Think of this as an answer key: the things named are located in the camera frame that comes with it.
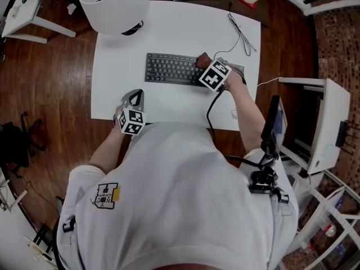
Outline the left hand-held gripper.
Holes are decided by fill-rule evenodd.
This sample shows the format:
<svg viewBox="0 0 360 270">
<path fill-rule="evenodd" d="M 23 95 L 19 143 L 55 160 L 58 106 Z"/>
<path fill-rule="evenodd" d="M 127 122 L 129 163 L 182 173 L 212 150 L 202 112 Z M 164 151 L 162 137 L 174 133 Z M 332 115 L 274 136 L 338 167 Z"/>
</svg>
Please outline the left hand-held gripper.
<svg viewBox="0 0 360 270">
<path fill-rule="evenodd" d="M 124 105 L 134 105 L 135 109 L 144 109 L 145 93 L 142 89 L 131 90 L 124 95 L 122 102 Z M 145 112 L 125 107 L 118 115 L 120 131 L 124 134 L 137 136 L 145 127 L 146 118 Z"/>
</svg>

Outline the person's left hand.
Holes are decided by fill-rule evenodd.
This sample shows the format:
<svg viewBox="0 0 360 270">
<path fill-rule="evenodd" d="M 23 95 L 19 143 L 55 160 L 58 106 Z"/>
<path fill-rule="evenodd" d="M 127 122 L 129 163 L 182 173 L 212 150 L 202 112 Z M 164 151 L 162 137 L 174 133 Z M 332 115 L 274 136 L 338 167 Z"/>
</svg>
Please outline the person's left hand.
<svg viewBox="0 0 360 270">
<path fill-rule="evenodd" d="M 118 121 L 118 116 L 122 113 L 123 111 L 123 105 L 119 105 L 116 109 L 115 109 L 115 113 L 113 115 L 113 123 L 114 126 L 116 126 L 116 123 Z"/>
</svg>

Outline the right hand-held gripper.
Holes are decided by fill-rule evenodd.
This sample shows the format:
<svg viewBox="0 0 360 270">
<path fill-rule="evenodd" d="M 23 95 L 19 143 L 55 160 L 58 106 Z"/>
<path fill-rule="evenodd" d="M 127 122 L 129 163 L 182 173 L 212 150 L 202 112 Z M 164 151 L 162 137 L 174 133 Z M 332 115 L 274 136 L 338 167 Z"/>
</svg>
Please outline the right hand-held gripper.
<svg viewBox="0 0 360 270">
<path fill-rule="evenodd" d="M 242 82 L 246 84 L 244 70 L 243 66 L 231 64 L 222 58 L 218 58 L 205 69 L 199 78 L 199 82 L 212 91 L 219 91 L 224 86 L 230 73 L 234 71 L 240 75 Z"/>
</svg>

